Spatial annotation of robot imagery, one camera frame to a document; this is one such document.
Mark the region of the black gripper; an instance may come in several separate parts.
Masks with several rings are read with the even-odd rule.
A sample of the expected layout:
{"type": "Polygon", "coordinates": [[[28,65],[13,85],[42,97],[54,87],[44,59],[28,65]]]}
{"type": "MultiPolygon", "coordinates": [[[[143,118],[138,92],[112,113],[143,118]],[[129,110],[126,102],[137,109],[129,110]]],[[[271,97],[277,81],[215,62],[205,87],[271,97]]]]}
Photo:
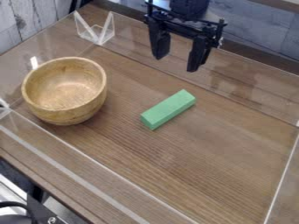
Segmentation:
{"type": "Polygon", "coordinates": [[[211,13],[211,0],[144,0],[147,5],[149,42],[153,57],[160,60],[169,52],[171,34],[193,38],[188,57],[187,71],[196,72],[204,64],[211,47],[220,46],[223,28],[228,25],[225,20],[211,13]]]}

